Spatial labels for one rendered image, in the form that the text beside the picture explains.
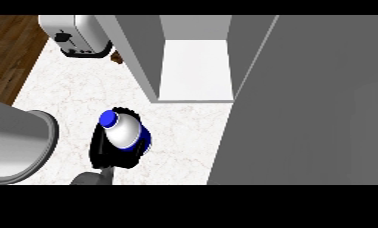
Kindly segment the small brown object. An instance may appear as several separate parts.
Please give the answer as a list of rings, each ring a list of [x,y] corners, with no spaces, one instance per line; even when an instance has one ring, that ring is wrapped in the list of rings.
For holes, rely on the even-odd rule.
[[[110,61],[113,61],[118,64],[122,64],[122,57],[118,53],[118,51],[115,50],[113,53],[110,54]]]

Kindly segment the large grey rounded appliance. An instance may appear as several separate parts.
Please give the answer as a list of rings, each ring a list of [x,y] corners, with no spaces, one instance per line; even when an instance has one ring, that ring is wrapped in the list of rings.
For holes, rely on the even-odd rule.
[[[59,139],[56,118],[0,103],[0,185],[25,180],[42,167]]]

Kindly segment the white blue-capped water bottle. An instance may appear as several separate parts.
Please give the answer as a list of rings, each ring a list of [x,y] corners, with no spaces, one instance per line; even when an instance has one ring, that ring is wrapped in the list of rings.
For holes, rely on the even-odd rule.
[[[141,144],[141,153],[150,148],[150,134],[135,117],[106,110],[98,117],[98,124],[110,144],[121,151],[132,151]]]

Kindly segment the silver toaster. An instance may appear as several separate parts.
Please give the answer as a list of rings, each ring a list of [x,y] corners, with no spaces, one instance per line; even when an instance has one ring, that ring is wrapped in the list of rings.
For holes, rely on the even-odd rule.
[[[38,25],[70,58],[103,58],[112,42],[93,15],[39,15]]]

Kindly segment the dark grey cabinet door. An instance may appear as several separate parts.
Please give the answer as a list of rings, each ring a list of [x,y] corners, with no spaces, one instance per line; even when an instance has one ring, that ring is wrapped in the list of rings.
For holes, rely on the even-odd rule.
[[[378,184],[378,16],[279,18],[208,181]]]

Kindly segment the grey open cabinet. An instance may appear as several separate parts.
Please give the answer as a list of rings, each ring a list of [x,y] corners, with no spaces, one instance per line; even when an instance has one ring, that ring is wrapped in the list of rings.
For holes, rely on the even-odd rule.
[[[153,103],[231,103],[274,15],[100,15],[100,26]]]

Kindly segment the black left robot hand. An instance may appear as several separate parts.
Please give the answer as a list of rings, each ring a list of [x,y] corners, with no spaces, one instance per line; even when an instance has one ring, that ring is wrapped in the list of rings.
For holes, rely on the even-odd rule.
[[[113,107],[110,110],[119,114],[129,114],[141,123],[138,114],[128,108]],[[144,154],[141,153],[141,144],[137,144],[132,151],[121,151],[107,141],[104,129],[97,122],[88,150],[91,166],[95,169],[107,167],[129,169],[138,164],[138,159]]]

